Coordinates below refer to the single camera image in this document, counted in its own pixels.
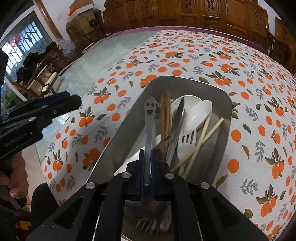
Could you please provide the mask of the person's left hand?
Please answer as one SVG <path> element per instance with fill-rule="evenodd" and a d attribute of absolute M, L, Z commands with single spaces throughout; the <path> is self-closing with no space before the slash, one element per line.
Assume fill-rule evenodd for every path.
<path fill-rule="evenodd" d="M 9 177 L 1 173 L 1 185 L 10 189 L 10 195 L 13 198 L 25 198 L 28 194 L 29 183 L 22 152 L 18 152 L 11 158 L 11 167 L 12 173 Z"/>

